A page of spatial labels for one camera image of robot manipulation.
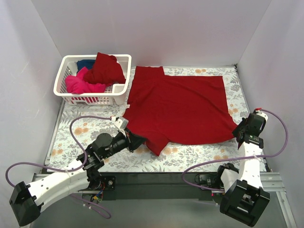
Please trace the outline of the red t shirt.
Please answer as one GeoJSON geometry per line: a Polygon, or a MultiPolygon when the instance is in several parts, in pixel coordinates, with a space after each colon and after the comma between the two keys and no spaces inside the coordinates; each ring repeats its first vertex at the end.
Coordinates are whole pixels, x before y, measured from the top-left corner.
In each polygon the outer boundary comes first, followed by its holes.
{"type": "Polygon", "coordinates": [[[236,128],[221,76],[169,76],[162,67],[138,66],[127,103],[128,128],[156,155],[168,143],[228,141],[236,128]]]}

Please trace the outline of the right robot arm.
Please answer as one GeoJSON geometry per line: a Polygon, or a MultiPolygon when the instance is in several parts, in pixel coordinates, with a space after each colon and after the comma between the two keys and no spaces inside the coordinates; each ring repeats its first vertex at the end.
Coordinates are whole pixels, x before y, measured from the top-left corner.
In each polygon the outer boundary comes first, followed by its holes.
{"type": "Polygon", "coordinates": [[[224,163],[218,169],[224,195],[220,212],[249,227],[253,227],[270,202],[270,194],[263,189],[260,177],[260,155],[264,141],[260,138],[268,117],[254,111],[232,132],[238,143],[238,152],[244,156],[240,167],[224,163]]]}

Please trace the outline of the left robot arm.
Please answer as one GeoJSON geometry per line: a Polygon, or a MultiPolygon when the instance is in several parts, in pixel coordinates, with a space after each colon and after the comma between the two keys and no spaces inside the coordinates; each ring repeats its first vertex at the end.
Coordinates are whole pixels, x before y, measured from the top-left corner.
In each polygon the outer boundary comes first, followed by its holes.
{"type": "Polygon", "coordinates": [[[31,183],[16,184],[9,204],[19,226],[35,221],[47,207],[69,194],[100,184],[103,178],[99,169],[104,166],[105,159],[123,149],[133,152],[145,141],[146,138],[129,130],[119,132],[115,137],[102,133],[63,172],[54,172],[31,183]]]}

